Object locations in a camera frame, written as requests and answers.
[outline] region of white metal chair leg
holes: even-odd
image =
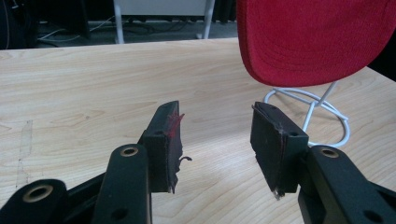
[[[117,43],[124,44],[125,42],[123,39],[121,8],[120,8],[119,0],[113,0],[113,4],[114,4],[114,15],[116,17],[116,26],[117,26]]]
[[[330,147],[340,147],[342,145],[344,145],[348,140],[349,140],[349,136],[350,136],[350,129],[349,129],[349,125],[347,123],[348,117],[344,116],[343,114],[341,114],[334,106],[332,106],[329,102],[326,101],[326,98],[329,96],[329,94],[331,93],[332,89],[335,87],[335,85],[337,84],[337,82],[335,81],[334,83],[332,83],[329,87],[329,89],[326,90],[326,92],[323,94],[322,97],[316,96],[315,94],[309,92],[309,91],[302,91],[302,90],[298,90],[298,89],[294,89],[294,88],[274,88],[272,91],[268,92],[268,94],[264,97],[263,101],[265,103],[268,103],[269,98],[276,94],[276,93],[282,93],[284,95],[287,95],[295,100],[298,100],[300,102],[303,102],[307,105],[309,105],[309,109],[308,112],[305,116],[305,121],[304,121],[304,125],[303,125],[303,131],[306,131],[306,129],[308,128],[308,124],[309,121],[311,120],[311,116],[312,113],[314,112],[314,109],[318,106],[321,106],[322,108],[324,108],[325,110],[331,112],[332,114],[334,114],[337,118],[340,119],[343,127],[344,127],[344,136],[343,138],[337,142],[337,143],[333,143],[333,144],[320,144],[320,143],[315,143],[315,142],[309,142],[308,145],[309,146],[315,146],[315,145],[327,145]],[[306,100],[294,93],[298,93],[298,94],[302,94],[302,95],[306,95],[310,98],[312,98],[312,101]]]

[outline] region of cable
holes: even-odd
[[[52,43],[48,43],[48,42],[46,42],[45,40],[37,40],[37,42],[40,43],[40,44],[50,45],[50,46],[53,46],[53,47],[55,47],[55,48],[59,48],[58,45],[52,44]]]
[[[113,19],[113,18],[114,18],[114,16],[112,16],[112,17],[108,18],[107,20],[103,21],[103,22],[102,22],[101,24],[99,24],[98,26],[93,27],[92,29],[90,29],[90,32],[99,29],[100,27],[102,27],[103,25],[105,25],[106,22],[110,21],[110,20]],[[77,38],[80,37],[80,35],[77,35],[77,36],[75,36],[75,37],[73,37],[73,38],[64,39],[64,40],[52,40],[52,39],[47,39],[47,37],[49,37],[49,36],[51,36],[51,35],[54,35],[54,34],[56,34],[56,33],[58,33],[58,32],[61,32],[61,31],[66,31],[66,30],[65,30],[65,29],[56,30],[56,31],[54,31],[54,32],[52,32],[52,33],[50,33],[50,34],[48,34],[48,35],[44,35],[44,36],[38,38],[38,40],[44,40],[44,41],[50,41],[50,42],[67,42],[67,41],[75,40],[75,39],[77,39]]]
[[[4,11],[6,12],[6,23],[7,23],[7,44],[6,44],[6,49],[9,47],[9,21],[8,21],[8,12],[7,12],[7,6],[6,6],[6,1],[3,1],[4,4]]]
[[[153,35],[153,34],[160,34],[160,33],[166,33],[166,32],[175,32],[175,31],[180,31],[181,29],[183,29],[188,24],[188,22],[185,21],[184,24],[181,27],[179,27],[177,29],[174,29],[181,22],[182,21],[178,21],[175,24],[171,25],[169,28],[165,29],[165,30],[155,28],[153,25],[142,24],[142,23],[134,23],[133,27],[130,27],[130,29],[128,29],[128,27],[125,27],[124,31],[133,33],[135,35]],[[133,28],[143,28],[143,29],[146,29],[147,31],[143,32],[143,33],[142,32],[137,32],[137,31],[131,30]]]
[[[14,6],[13,6],[12,8],[14,8],[14,7],[18,7],[17,1],[15,1],[15,0],[12,0],[12,2],[14,3]]]
[[[47,38],[47,37],[49,37],[49,36],[51,36],[51,35],[55,35],[56,33],[61,32],[61,31],[65,31],[65,29],[56,30],[56,31],[54,31],[54,32],[52,32],[52,33],[49,33],[49,34],[44,35],[44,36],[41,36],[41,37],[38,38],[38,39],[39,39],[39,40],[44,40],[45,38]]]

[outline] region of white cabinet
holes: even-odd
[[[113,0],[117,36],[123,44],[121,15],[205,16],[205,28],[199,38],[208,39],[215,0]]]

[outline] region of wood grain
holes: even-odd
[[[156,108],[180,101],[184,161],[176,194],[153,195],[154,223],[302,223],[297,195],[277,201],[250,147],[251,105],[271,87],[251,78],[237,39],[0,51],[0,206],[24,183],[99,175],[136,143]],[[326,86],[305,88],[322,94]],[[349,116],[341,147],[369,179],[396,190],[396,84],[364,68],[330,101]],[[297,123],[305,105],[271,103]],[[340,138],[315,112],[311,139]]]

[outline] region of black plastic piece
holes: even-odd
[[[381,75],[396,81],[396,29],[381,53],[367,66]]]
[[[324,223],[396,223],[395,211],[341,150],[311,147],[306,165],[326,210]]]
[[[323,223],[326,209],[317,195],[309,195],[304,190],[298,194],[298,204],[305,224]]]
[[[183,154],[180,140],[183,116],[179,115],[178,101],[161,105],[138,141],[148,149],[151,192],[175,193],[176,173]]]
[[[37,180],[15,192],[0,210],[0,223],[62,223],[67,209],[64,182],[56,179]]]
[[[149,159],[145,147],[125,145],[113,151],[92,223],[151,223]]]
[[[250,143],[268,186],[277,197],[296,192],[308,135],[273,105],[256,102],[253,109]]]
[[[72,189],[69,194],[69,212],[64,224],[86,224],[91,222],[93,208],[102,186],[105,173],[98,175]]]
[[[381,195],[381,197],[387,202],[387,204],[396,212],[396,192],[390,189],[384,188],[377,185],[376,183],[371,183],[375,190]]]

